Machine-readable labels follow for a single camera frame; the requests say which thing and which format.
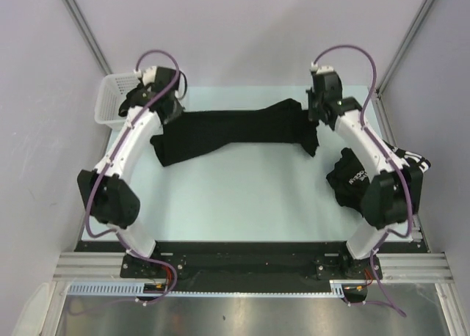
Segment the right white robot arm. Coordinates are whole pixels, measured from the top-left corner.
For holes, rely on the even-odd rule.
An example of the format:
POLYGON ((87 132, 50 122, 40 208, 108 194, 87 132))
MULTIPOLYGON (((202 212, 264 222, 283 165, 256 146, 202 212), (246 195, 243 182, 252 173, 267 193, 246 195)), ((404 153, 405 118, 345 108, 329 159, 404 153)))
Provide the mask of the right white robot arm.
POLYGON ((356 278, 365 269, 364 259, 376 254, 387 237, 410 237, 423 171, 418 164, 399 158, 371 128, 366 104, 338 95, 324 102, 312 87, 306 94, 308 114, 347 143, 369 179, 359 202, 364 220, 346 241, 348 254, 339 259, 339 271, 347 278, 356 278))

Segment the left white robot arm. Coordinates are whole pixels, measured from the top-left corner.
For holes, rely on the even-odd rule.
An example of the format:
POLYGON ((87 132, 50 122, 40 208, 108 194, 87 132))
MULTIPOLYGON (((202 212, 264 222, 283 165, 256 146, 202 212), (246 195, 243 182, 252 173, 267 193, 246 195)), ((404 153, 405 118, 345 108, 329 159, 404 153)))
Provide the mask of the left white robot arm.
POLYGON ((87 215, 107 226, 126 251, 138 257, 136 267, 147 277, 161 271, 162 259, 153 253, 156 241, 139 220, 141 203, 130 181, 150 138, 184 110, 180 76, 169 67, 137 72, 138 84, 123 102, 126 118, 117 138, 92 170, 83 169, 77 176, 87 215))

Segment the black graphic t-shirt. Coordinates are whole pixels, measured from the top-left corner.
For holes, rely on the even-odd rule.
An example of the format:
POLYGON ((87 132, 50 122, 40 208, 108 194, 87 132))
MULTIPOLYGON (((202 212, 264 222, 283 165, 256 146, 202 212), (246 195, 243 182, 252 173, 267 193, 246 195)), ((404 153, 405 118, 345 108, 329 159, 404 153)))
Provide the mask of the black graphic t-shirt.
POLYGON ((317 126, 298 101, 288 98, 258 110, 184 112, 150 144, 163 167, 233 143, 299 144, 313 157, 319 147, 317 126))

